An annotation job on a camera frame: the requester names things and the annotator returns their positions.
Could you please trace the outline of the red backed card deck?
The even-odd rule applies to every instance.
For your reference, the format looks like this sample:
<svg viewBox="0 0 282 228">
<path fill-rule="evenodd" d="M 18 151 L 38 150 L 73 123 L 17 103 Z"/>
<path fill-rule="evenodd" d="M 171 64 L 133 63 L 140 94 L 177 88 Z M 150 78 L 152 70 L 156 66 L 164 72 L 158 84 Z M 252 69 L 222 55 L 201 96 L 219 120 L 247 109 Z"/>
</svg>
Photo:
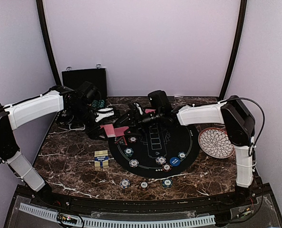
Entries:
<svg viewBox="0 0 282 228">
<path fill-rule="evenodd" d="M 105 124 L 100 126 L 102 129 L 104 129 L 106 135 L 108 138 L 115 137 L 115 130 L 112 124 Z"/>
</svg>

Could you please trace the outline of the brown chips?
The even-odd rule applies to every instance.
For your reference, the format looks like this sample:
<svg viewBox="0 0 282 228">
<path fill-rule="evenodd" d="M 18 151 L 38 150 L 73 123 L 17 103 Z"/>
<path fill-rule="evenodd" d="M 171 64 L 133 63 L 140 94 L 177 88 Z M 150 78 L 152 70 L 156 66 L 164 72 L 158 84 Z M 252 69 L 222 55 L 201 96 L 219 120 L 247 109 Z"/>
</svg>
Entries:
<svg viewBox="0 0 282 228">
<path fill-rule="evenodd" d="M 128 141 L 129 141 L 130 143 L 136 143 L 136 142 L 137 142 L 137 138 L 134 137 L 134 136 L 131 136 L 131 137 L 128 138 Z"/>
<path fill-rule="evenodd" d="M 163 166 L 162 166 L 162 170 L 165 171 L 165 172 L 169 172 L 171 170 L 171 168 L 172 168 L 171 165 L 167 164 L 167 163 L 163 164 Z"/>
</svg>

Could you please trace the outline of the red card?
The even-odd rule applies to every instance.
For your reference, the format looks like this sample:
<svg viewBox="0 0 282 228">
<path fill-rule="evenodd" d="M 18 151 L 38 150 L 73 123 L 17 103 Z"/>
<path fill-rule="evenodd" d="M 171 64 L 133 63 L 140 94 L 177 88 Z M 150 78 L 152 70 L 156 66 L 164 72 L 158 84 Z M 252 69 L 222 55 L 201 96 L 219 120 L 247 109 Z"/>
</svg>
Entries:
<svg viewBox="0 0 282 228">
<path fill-rule="evenodd" d="M 145 109 L 145 113 L 148 114 L 148 113 L 155 113 L 155 109 Z"/>
<path fill-rule="evenodd" d="M 123 136 L 125 135 L 125 131 L 128 130 L 128 126 L 118 127 L 114 129 L 115 137 Z"/>
</svg>

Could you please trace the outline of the green chips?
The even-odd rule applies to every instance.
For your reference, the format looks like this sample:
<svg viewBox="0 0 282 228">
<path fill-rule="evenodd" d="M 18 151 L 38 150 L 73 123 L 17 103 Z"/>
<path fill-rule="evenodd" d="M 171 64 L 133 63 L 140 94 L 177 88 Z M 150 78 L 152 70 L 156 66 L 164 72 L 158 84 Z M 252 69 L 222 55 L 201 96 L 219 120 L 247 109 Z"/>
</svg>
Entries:
<svg viewBox="0 0 282 228">
<path fill-rule="evenodd" d="M 179 152 L 179 153 L 178 153 L 178 157 L 179 157 L 180 159 L 184 159 L 184 158 L 186 157 L 186 154 L 185 154 L 184 152 Z"/>
<path fill-rule="evenodd" d="M 134 151 L 133 151 L 132 148 L 125 148 L 124 154 L 125 154 L 126 157 L 131 157 L 134 154 Z"/>
</svg>

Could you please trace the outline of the blue white chip stack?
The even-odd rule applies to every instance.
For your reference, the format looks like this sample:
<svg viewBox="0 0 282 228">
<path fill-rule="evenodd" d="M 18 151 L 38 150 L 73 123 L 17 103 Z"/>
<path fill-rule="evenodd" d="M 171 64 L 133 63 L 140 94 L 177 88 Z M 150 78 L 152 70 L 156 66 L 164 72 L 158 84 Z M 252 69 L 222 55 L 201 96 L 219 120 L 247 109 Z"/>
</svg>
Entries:
<svg viewBox="0 0 282 228">
<path fill-rule="evenodd" d="M 120 182 L 120 187 L 122 189 L 127 189 L 130 187 L 130 180 L 129 179 L 123 179 L 121 182 Z"/>
</svg>

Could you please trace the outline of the blue small blind button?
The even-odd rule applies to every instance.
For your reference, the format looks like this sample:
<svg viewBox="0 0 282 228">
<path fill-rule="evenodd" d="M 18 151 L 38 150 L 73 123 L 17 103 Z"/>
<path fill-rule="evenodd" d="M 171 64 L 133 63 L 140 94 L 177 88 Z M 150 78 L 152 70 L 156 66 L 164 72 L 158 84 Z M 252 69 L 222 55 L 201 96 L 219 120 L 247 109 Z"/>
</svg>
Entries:
<svg viewBox="0 0 282 228">
<path fill-rule="evenodd" d="M 181 161 L 179 158 L 177 157 L 172 157 L 169 161 L 170 165 L 173 166 L 173 167 L 177 167 L 180 165 Z"/>
</svg>

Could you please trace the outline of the brown white chip stack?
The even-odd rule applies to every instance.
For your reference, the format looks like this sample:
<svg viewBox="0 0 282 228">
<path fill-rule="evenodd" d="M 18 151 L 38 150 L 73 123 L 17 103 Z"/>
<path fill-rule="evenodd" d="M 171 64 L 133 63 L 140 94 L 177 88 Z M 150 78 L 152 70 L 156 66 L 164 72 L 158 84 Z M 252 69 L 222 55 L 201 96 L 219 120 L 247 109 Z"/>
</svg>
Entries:
<svg viewBox="0 0 282 228">
<path fill-rule="evenodd" d="M 146 181 L 143 181 L 139 184 L 139 188 L 142 190 L 146 190 L 148 188 L 148 183 Z"/>
</svg>

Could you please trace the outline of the green blue chip stack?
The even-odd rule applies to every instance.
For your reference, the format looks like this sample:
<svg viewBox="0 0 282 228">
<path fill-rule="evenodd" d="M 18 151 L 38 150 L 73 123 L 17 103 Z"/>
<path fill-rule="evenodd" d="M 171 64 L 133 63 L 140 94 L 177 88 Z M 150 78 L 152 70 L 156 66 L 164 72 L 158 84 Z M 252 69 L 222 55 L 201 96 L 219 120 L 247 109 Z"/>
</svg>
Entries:
<svg viewBox="0 0 282 228">
<path fill-rule="evenodd" d="M 162 180 L 163 188 L 170 188 L 173 185 L 173 181 L 171 179 L 164 179 Z"/>
</svg>

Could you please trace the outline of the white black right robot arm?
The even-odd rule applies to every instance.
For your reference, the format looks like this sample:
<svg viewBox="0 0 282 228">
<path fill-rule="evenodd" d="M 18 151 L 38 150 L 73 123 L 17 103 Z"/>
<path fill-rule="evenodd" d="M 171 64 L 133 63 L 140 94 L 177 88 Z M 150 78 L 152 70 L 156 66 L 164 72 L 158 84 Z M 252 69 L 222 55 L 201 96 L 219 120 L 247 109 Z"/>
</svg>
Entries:
<svg viewBox="0 0 282 228">
<path fill-rule="evenodd" d="M 182 126 L 191 124 L 223 124 L 229 141 L 236 153 L 237 177 L 236 185 L 241 187 L 231 196 L 236 206 L 243 205 L 250 197 L 249 191 L 253 181 L 253 148 L 255 118 L 243 103 L 243 98 L 236 95 L 227 100 L 212 104 L 185 105 L 173 108 L 162 90 L 153 91 L 148 98 L 155 112 L 145 113 L 137 103 L 130 103 L 129 110 L 119 117 L 114 127 L 127 126 L 133 133 L 145 133 L 157 122 L 167 124 L 178 123 Z"/>
</svg>

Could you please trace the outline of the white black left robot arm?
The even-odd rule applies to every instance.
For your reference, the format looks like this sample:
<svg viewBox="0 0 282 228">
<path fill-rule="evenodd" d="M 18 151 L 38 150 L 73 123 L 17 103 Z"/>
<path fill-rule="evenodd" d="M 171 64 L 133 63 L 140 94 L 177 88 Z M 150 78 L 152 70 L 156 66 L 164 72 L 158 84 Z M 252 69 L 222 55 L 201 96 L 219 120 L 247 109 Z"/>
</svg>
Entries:
<svg viewBox="0 0 282 228">
<path fill-rule="evenodd" d="M 47 189 L 48 184 L 21 153 L 13 131 L 20 126 L 51 113 L 69 111 L 85 126 L 89 138 L 94 138 L 100 130 L 100 121 L 112 116 L 112 108 L 93 108 L 91 103 L 96 89 L 85 83 L 80 90 L 56 85 L 36 97 L 14 104 L 0 104 L 0 159 L 35 192 L 37 199 L 45 207 L 52 207 L 56 197 Z"/>
</svg>

